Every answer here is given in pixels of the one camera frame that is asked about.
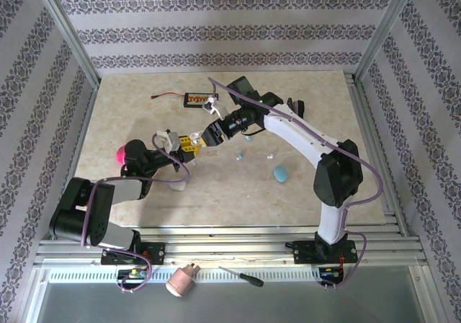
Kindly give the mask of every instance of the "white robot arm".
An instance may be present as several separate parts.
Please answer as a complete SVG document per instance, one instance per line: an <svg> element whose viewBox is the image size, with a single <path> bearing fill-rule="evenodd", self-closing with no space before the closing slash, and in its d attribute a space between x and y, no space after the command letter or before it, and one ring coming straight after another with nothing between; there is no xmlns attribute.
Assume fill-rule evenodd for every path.
<svg viewBox="0 0 461 323"><path fill-rule="evenodd" d="M276 110L284 112L297 118L306 124L311 130L316 132L329 143L336 144L338 141L316 130L309 123L297 116L287 105L276 105ZM318 163L322 160L322 155L330 154L332 150L324 146L320 141L306 133L300 126L282 118L275 112L270 112L264 116L264 127L280 138L285 139L291 146L297 149L306 159L317 169ZM318 235L329 244L335 244L344 236L345 232L341 228L341 219L344 213L344 206L349 202L351 197L347 198L341 207L330 206L321 203L321 219L318 226Z"/></svg>

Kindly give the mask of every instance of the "aluminum frame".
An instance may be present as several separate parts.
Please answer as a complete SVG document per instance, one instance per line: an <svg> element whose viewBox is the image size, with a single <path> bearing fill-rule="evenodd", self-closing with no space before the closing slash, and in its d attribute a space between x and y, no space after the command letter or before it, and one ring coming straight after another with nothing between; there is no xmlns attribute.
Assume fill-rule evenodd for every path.
<svg viewBox="0 0 461 323"><path fill-rule="evenodd" d="M442 302L437 292L434 279L426 261L423 247L417 236L409 236L398 200L393 191L388 168L380 149L376 130L371 122L361 91L360 79L366 74L373 58L382 45L385 36L392 27L398 13L406 0L391 0L375 34L367 46L354 75L345 74L352 104L357 114L362 136L364 138L370 161L377 167L385 181L382 195L385 207L386 224L383 226L350 226L351 230L364 231L369 240L367 253L361 266L408 266L424 317L428 322L447 322ZM83 130L71 165L69 178L75 174L91 112L96 101L101 78L86 53L75 29L69 21L59 0L44 0L53 14L60 31L68 41L79 64L95 88L86 115ZM139 228L143 240L166 243L165 265L161 269L171 270L178 266L200 261L200 265L213 272L218 264L228 267L246 267L265 271L283 269L306 269L295 266L290 250L284 248L286 241L296 239L313 239L316 226L188 226ZM362 249L362 242L355 239L357 250ZM27 283L26 294L21 305L21 322L35 322L40 313L46 288L53 276L63 271L80 271L85 274L97 274L107 266L100 265L101 249L82 249L77 243L46 238L41 241ZM93 283L103 281L92 276Z"/></svg>
<svg viewBox="0 0 461 323"><path fill-rule="evenodd" d="M367 253L361 266L408 266L413 283L428 322L444 322L441 303L437 302L437 291L431 277L423 247L417 236L401 236L395 214L386 212L384 226L350 226L351 230L365 230L368 238ZM155 267L163 277L152 277L150 282L165 281L176 267L198 262L205 273L214 274L218 265L245 268L255 273L270 274L315 272L315 267L295 265L290 249L285 242L297 239L313 239L315 226L242 226L242 227L158 227L139 228L142 240L165 242L165 263ZM360 238L357 251L362 249ZM27 287L27 300L23 302L21 322L35 322L47 285L56 282L107 283L111 278L102 277L101 272L114 274L118 268L130 266L101 266L102 250L96 247L81 248L79 243L47 238L41 241L32 274ZM79 278L61 278L62 274L78 273ZM228 282L234 279L209 278L205 282ZM291 275L274 280L315 280Z"/></svg>

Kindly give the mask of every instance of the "screwdriver handle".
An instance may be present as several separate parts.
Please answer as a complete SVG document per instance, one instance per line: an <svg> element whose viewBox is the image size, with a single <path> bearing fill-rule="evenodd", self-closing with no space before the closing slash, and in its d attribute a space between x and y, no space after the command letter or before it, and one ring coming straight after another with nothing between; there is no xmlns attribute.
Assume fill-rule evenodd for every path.
<svg viewBox="0 0 461 323"><path fill-rule="evenodd" d="M255 277L249 276L249 275L245 275L243 273L241 273L239 275L239 278L241 278L242 280L248 281L249 283L251 283L253 286L256 286L256 287L262 287L264 285L263 280L259 280L258 278L255 278Z"/></svg>

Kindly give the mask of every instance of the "screwdriver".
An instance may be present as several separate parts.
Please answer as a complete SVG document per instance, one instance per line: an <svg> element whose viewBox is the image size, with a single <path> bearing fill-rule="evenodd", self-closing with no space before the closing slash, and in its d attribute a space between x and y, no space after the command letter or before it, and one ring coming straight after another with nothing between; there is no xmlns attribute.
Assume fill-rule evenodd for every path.
<svg viewBox="0 0 461 323"><path fill-rule="evenodd" d="M264 285L264 281L263 281L263 280L259 280L258 278L255 278L255 277L253 277L253 276L245 275L245 274L243 274L243 273L236 273L235 271L226 269L225 267L219 267L219 268L220 268L221 270L227 271L228 273L237 275L238 278L241 278L242 280L248 281L248 282L251 283L253 286L262 287L262 286Z"/></svg>

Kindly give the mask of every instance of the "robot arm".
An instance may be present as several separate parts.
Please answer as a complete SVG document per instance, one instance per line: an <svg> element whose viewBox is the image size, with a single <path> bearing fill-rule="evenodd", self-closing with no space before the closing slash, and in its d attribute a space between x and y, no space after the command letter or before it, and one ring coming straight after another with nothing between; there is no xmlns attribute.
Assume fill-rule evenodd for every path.
<svg viewBox="0 0 461 323"><path fill-rule="evenodd" d="M164 151L181 163L193 160L198 146L192 146L188 137L178 137L169 130L158 132L164 143ZM172 164L176 171L179 165L159 150L148 150L146 145L135 139L122 149L121 161L123 177L152 178L158 169ZM137 231L123 228L109 222L111 207L129 200L147 196L151 181L114 180L97 185L89 215L86 244L142 253L143 245ZM79 207L88 205L95 182L74 177L68 183L58 207L50 221L50 234L76 242L81 241L85 211Z"/></svg>
<svg viewBox="0 0 461 323"><path fill-rule="evenodd" d="M337 144L339 148L351 154L359 155L353 141L346 140L339 143L336 139L324 135L298 117L289 105L283 104L277 95L267 92L259 96L244 76L229 84L228 87L243 96L273 107L276 111L297 118L299 122L307 125L325 141ZM335 250L340 249L346 241L347 234L341 227L341 220L346 204L357 193L359 184L363 180L360 163L324 146L321 141L308 134L299 125L282 118L276 112L270 112L265 107L254 105L241 98L231 97L236 104L241 106L232 113L227 113L222 105L213 105L216 101L205 104L204 109L211 113L216 112L220 118L206 127L200 142L205 146L220 145L256 123L261 128L285 139L301 152L316 168L313 189L321 201L321 222L315 234L315 249L318 253L316 259L318 262L327 262ZM177 134L169 130L159 135L164 142L166 152L169 152L179 162L186 163L196 157L199 146L194 146L196 144L191 139L179 138ZM125 164L121 175L125 177L152 178L159 168L167 165L173 164L176 170L179 168L179 165L169 157L164 156L158 150L148 150L139 140L130 141L124 151ZM50 222L52 236L80 242L85 211L77 207L87 205L93 186L93 182L76 177L69 182ZM89 214L86 243L142 254L146 250L147 243L140 241L139 233L111 224L109 214L113 204L142 199L148 194L150 188L151 182L147 180L110 181L98 185Z"/></svg>
<svg viewBox="0 0 461 323"><path fill-rule="evenodd" d="M353 141L348 139L340 143L336 139L316 130L296 115L288 105L283 104L282 100L275 94L268 92L260 97L244 76L229 84L228 87L246 97L269 105L277 111L288 114L292 118L296 118L325 141L338 144L339 148L356 156L359 155L357 146ZM232 138L239 131L245 131L250 125L256 123L269 132L285 139L286 142L303 154L316 168L313 189L321 201L321 222L315 236L317 241L315 247L320 254L319 259L328 259L328 255L334 253L335 248L341 247L342 242L347 238L341 227L341 222L346 204L357 193L359 184L363 181L360 163L326 147L323 142L280 114L270 112L263 107L253 105L237 97L232 96L232 98L241 108L228 114L223 112L222 107L220 107L221 118L211 123L202 134L204 145L217 146ZM213 111L217 108L205 105L204 109Z"/></svg>

